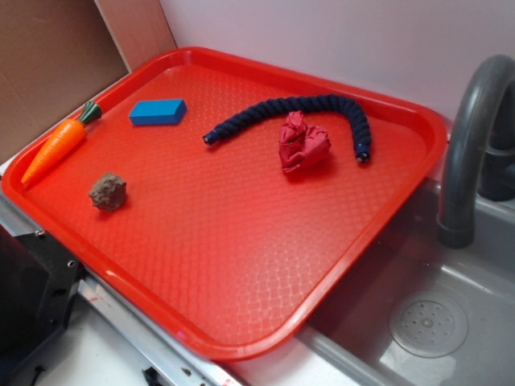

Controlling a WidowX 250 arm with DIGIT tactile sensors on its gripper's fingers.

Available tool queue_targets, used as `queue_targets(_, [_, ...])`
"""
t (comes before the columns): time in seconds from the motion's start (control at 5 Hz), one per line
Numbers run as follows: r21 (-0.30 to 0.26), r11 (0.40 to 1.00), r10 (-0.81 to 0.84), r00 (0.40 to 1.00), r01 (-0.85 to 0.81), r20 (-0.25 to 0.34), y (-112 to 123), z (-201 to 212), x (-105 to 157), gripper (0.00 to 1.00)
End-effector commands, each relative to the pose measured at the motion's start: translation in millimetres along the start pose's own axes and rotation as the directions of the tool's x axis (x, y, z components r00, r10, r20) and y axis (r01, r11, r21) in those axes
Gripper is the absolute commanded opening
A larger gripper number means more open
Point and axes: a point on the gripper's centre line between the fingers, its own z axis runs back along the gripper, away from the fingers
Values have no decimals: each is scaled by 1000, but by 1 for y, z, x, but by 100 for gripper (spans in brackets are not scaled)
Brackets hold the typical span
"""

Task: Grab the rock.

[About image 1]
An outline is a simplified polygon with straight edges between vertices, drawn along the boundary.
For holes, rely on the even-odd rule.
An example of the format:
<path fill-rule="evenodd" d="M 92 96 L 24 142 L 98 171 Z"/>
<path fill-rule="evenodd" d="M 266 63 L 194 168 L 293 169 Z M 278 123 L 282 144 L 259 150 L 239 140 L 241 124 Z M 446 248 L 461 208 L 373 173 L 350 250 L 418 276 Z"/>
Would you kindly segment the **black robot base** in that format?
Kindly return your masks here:
<path fill-rule="evenodd" d="M 68 328 L 81 263 L 53 236 L 1 229 L 1 384 Z"/>

